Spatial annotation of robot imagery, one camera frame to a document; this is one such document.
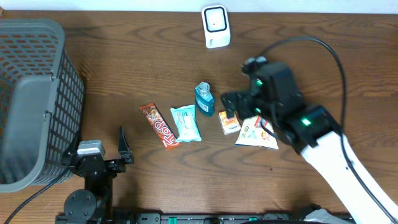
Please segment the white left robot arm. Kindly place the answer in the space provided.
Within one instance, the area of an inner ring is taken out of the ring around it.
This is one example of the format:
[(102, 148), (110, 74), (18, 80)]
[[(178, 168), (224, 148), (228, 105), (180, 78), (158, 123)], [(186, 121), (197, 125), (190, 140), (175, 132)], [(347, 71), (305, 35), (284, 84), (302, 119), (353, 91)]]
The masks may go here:
[(77, 131), (62, 156), (68, 171), (84, 178), (84, 188), (72, 192), (65, 200), (63, 214), (55, 223), (132, 223), (129, 211), (113, 207), (113, 179), (134, 163), (124, 128), (119, 128), (118, 153), (120, 158), (106, 160), (100, 140), (82, 141)]

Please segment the light green wet wipes pack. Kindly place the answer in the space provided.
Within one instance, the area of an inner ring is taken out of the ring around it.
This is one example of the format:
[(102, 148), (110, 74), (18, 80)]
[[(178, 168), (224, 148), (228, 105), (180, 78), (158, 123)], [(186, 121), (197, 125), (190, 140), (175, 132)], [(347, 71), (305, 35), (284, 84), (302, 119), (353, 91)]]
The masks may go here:
[(170, 112), (178, 129), (177, 142), (200, 142), (202, 140), (196, 122), (195, 105), (171, 108)]

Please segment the teal mouthwash bottle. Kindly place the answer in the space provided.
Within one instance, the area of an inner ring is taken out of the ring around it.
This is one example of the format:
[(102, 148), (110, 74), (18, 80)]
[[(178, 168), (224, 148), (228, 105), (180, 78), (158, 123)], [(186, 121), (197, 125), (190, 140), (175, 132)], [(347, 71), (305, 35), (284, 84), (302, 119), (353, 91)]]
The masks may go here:
[(204, 115), (212, 116), (214, 114), (214, 103), (215, 99), (207, 82), (201, 82), (195, 87), (195, 104)]

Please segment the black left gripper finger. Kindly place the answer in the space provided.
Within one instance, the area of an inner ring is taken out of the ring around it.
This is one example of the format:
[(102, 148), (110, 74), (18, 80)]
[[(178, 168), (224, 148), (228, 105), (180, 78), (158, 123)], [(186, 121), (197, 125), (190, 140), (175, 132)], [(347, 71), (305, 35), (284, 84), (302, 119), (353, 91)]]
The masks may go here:
[(126, 140), (124, 128), (119, 127), (118, 152), (122, 159), (133, 159), (133, 153)]
[(74, 137), (72, 138), (71, 143), (69, 144), (69, 146), (67, 147), (67, 149), (65, 150), (65, 152), (63, 153), (63, 158), (69, 158), (70, 156), (76, 154), (78, 146), (80, 144), (81, 141), (81, 129), (79, 129)]

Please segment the red snack package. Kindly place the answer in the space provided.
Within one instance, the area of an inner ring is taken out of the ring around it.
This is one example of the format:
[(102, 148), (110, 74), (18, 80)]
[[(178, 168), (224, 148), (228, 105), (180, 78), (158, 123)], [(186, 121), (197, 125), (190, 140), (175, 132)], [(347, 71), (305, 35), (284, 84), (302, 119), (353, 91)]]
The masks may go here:
[(146, 116), (148, 122), (153, 127), (166, 150), (171, 150), (181, 145), (179, 142), (177, 142), (177, 138), (163, 118), (160, 111), (157, 109), (155, 103), (149, 103), (148, 105), (140, 106), (139, 109)]

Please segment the yellow white snack bag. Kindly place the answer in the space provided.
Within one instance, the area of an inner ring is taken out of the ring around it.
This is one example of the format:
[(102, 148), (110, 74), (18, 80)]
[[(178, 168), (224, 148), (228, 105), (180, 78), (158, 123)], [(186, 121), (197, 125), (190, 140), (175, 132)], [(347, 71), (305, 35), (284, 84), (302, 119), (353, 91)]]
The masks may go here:
[(270, 122), (259, 116), (253, 116), (243, 121), (242, 128), (239, 132), (236, 146), (256, 146), (267, 149), (278, 150), (276, 138), (267, 133), (262, 126), (274, 133)]

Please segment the orange tissue pack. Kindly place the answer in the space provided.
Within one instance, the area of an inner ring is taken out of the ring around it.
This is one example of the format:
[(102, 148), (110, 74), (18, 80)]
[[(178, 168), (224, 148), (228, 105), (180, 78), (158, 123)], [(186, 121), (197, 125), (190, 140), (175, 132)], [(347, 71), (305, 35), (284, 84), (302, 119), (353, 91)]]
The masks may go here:
[(241, 129), (241, 125), (236, 115), (234, 115), (232, 118), (228, 118), (226, 111), (221, 111), (218, 113), (218, 117), (224, 135), (236, 133)]

